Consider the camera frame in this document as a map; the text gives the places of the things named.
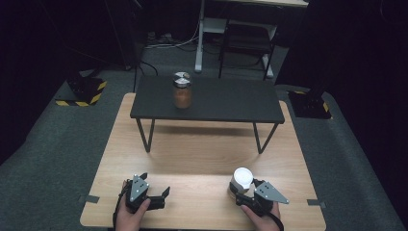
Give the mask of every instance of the jar lid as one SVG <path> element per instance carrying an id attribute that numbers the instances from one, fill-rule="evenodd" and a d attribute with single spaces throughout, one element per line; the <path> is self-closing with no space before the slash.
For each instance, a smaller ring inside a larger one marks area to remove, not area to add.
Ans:
<path id="1" fill-rule="evenodd" d="M 179 89 L 187 88 L 191 85 L 191 77 L 187 72 L 177 72 L 173 78 L 173 85 Z"/>

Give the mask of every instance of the light wood tabletop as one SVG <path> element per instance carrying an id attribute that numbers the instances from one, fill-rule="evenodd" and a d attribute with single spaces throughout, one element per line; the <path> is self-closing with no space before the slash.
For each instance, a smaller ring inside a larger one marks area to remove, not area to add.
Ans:
<path id="1" fill-rule="evenodd" d="M 309 171 L 293 128 L 288 108 L 263 154 L 257 153 L 251 123 L 157 120 L 154 145 L 146 153 L 137 123 L 130 118 L 134 93 L 124 96 L 89 195 L 81 223 L 92 227 L 113 227 L 112 214 L 123 180 L 148 173 L 148 195 L 160 195 L 168 186 L 166 207 L 148 211 L 143 228 L 251 230 L 251 221 L 228 193 L 234 170 L 249 168 L 254 177 L 269 181 L 290 204 L 280 204 L 285 230 L 324 230 Z M 142 121 L 149 131 L 150 121 Z M 260 139 L 271 124 L 259 124 Z"/>

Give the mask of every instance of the black tabletop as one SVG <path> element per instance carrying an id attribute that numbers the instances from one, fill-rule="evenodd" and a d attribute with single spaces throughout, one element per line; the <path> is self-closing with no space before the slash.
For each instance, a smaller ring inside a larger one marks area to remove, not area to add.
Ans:
<path id="1" fill-rule="evenodd" d="M 192 77 L 192 103 L 173 104 L 172 76 L 140 79 L 131 118 L 284 123 L 274 85 L 268 81 Z"/>

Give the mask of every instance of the bottle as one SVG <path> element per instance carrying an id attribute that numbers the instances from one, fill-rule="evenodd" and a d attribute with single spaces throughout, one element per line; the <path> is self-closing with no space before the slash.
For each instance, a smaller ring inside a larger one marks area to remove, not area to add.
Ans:
<path id="1" fill-rule="evenodd" d="M 177 72 L 173 78 L 174 105 L 187 109 L 191 105 L 191 76 L 187 72 Z"/>

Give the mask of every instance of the chair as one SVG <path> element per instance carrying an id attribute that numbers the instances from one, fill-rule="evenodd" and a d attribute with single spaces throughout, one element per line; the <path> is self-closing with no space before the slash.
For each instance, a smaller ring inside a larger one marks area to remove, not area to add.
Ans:
<path id="1" fill-rule="evenodd" d="M 259 56 L 259 61 L 268 55 L 265 66 L 264 81 L 267 79 L 270 59 L 272 57 L 275 35 L 270 38 L 269 30 L 262 25 L 278 26 L 283 15 L 282 7 L 239 3 L 227 16 L 224 39 L 219 53 L 219 73 L 224 65 L 225 52 L 241 53 Z"/>

